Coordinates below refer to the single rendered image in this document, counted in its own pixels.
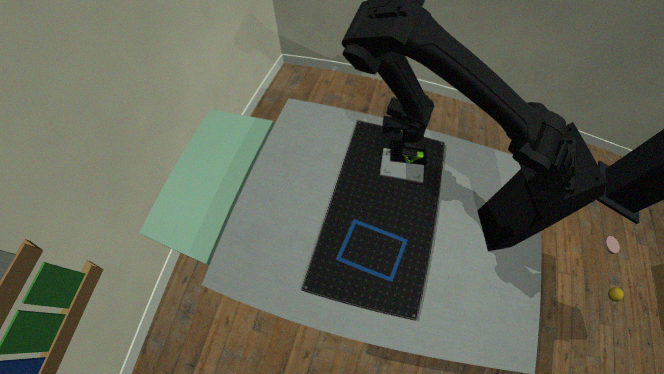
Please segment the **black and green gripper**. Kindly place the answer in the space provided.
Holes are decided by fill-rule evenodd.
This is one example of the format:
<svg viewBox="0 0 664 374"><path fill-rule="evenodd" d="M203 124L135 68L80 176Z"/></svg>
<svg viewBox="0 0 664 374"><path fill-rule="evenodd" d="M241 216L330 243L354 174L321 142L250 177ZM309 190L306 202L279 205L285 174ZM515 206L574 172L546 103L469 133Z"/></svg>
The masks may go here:
<svg viewBox="0 0 664 374"><path fill-rule="evenodd" d="M411 127L410 127L411 128ZM410 142L403 142L403 157L406 160L406 163L411 163L417 159L423 158L423 152L418 152L418 151L424 151L425 144L424 144L424 133L425 130L423 131L417 131L413 128L411 128L413 131L418 132L415 143L410 143ZM417 150L412 150L412 149L418 149ZM412 159L408 160L408 156L413 157Z"/></svg>

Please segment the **blue tape outline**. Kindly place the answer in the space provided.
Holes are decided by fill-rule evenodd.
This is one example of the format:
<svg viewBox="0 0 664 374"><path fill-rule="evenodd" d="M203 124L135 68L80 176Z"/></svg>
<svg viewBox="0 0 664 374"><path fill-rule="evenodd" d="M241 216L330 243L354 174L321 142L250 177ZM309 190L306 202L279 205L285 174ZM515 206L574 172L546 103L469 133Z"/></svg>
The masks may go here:
<svg viewBox="0 0 664 374"><path fill-rule="evenodd" d="M370 270L370 269L368 269L368 268L365 268L365 267L363 267L363 266L360 266L360 265L358 265L358 264L355 264L355 263L353 263L353 262L350 262L350 261L348 261L348 260L346 260L346 259L341 258L342 254L343 254L343 251L344 251L344 249L345 249L345 247L346 247L346 245L347 245L347 243L348 243L348 240L349 240L349 238L350 238L350 236L351 236L351 233L352 233L352 231L353 231L353 229L354 229L354 227L355 227L355 224L359 224L359 225L361 225L361 226L364 226L364 227L366 227L366 228L369 228L369 229L371 229L371 230L377 231L377 232L379 232L379 233L382 233L382 234L384 234L384 235L387 235L387 236L389 236L389 237L395 238L395 239L400 240L400 241L403 242L403 243L402 243L402 246L401 246L401 249L400 249L400 251L399 251L399 254L398 254L397 260L396 260L396 262L395 262L394 268L393 268L392 273L391 273L391 275L390 275L390 277L389 277L389 276L386 276L386 275L383 275L383 274L381 274L381 273L378 273L378 272L376 272L376 271ZM383 278L383 279L386 279L386 280L392 282L392 281L393 281L393 278L394 278L394 276L395 276L395 273L396 273L396 271L397 271L398 265L399 265L399 263L400 263L400 260L401 260L401 257L402 257L402 254L403 254L403 251L404 251L405 246L406 246L406 243L407 243L407 239L405 239L405 238L399 237L399 236L394 235L394 234L392 234L392 233L386 232L386 231L384 231L384 230L381 230L381 229L376 228L376 227L374 227L374 226L371 226L371 225L369 225L369 224L366 224L366 223L363 223L363 222L358 221L358 220L356 220L356 219L353 219L353 222L352 222L352 224L351 224L351 226L350 226L350 229L349 229L349 231L348 231L348 233L347 233L347 235L346 235L346 237L345 237L345 240L344 240L344 242L343 242L343 244L342 244L342 246L341 246L341 249L340 249L340 251L339 251L339 253L338 253L337 257L336 257L336 260L338 260L338 261L340 261L340 262L343 262L343 263L345 263L345 264L348 264L348 265L350 265L350 266L352 266L352 267L355 267L355 268L357 268L357 269L360 269L360 270L362 270L362 271L365 271L365 272L367 272L367 273L373 274L373 275L375 275L375 276L378 276L378 277L380 277L380 278Z"/></svg>

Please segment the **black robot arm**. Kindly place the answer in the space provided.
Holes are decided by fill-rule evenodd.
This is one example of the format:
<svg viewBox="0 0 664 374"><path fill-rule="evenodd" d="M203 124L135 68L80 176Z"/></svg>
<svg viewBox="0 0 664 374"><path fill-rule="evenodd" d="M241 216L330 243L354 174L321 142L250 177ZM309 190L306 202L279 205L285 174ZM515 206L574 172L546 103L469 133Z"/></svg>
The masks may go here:
<svg viewBox="0 0 664 374"><path fill-rule="evenodd" d="M434 109L407 56L440 76L499 123L511 139L508 150L513 159L537 171L539 190L573 191L576 140L562 138L564 118L542 103L526 103L442 28L422 7L424 2L364 1L342 40L342 54L352 66L369 74L378 72L398 98L392 98L387 107L390 116L383 118L382 133L389 137L403 130L403 141L415 143L418 132L411 128L425 130Z"/></svg>

